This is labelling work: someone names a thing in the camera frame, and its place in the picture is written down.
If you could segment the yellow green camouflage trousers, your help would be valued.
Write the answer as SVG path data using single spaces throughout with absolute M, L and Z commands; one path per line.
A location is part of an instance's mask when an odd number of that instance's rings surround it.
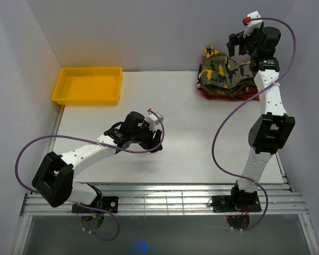
M 208 45 L 197 74 L 197 90 L 209 100 L 246 100 L 258 90 L 249 62 L 237 62 Z

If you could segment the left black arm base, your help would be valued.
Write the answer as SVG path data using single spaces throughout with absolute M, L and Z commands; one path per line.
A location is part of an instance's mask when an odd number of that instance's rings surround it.
M 119 206 L 119 197 L 117 196 L 104 196 L 99 198 L 97 201 L 94 201 L 89 207 L 94 209 L 85 209 L 78 205 L 73 205 L 71 212 L 72 213 L 99 213 L 96 208 L 101 210 L 106 210 L 111 213 L 117 213 Z

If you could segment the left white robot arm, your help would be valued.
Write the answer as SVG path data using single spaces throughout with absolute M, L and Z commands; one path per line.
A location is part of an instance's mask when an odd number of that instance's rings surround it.
M 58 207 L 65 202 L 80 203 L 90 212 L 97 212 L 103 203 L 103 194 L 90 183 L 78 183 L 75 177 L 93 164 L 116 155 L 130 152 L 131 144 L 138 144 L 141 153 L 155 153 L 163 149 L 164 117 L 149 109 L 143 116 L 130 112 L 123 122 L 117 122 L 95 141 L 72 151 L 49 152 L 41 162 L 31 184 L 49 203 Z

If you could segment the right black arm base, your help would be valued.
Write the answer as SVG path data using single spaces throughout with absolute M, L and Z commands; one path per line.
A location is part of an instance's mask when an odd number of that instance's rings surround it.
M 230 195 L 214 195 L 208 202 L 214 213 L 258 213 L 262 211 L 258 197 L 253 203 L 238 201 Z

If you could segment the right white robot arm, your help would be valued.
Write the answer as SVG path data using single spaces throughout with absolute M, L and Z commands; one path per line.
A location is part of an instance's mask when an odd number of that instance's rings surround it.
M 250 56 L 249 69 L 254 75 L 257 87 L 261 115 L 249 131 L 249 156 L 239 178 L 225 202 L 236 211 L 261 210 L 257 196 L 258 186 L 264 169 L 276 152 L 285 145 L 294 125 L 294 117 L 285 110 L 280 88 L 279 62 L 275 58 L 275 48 L 281 38 L 281 32 L 274 27 L 260 25 L 246 28 L 245 31 L 232 34 L 227 47 L 234 55 L 235 46 L 239 54 Z

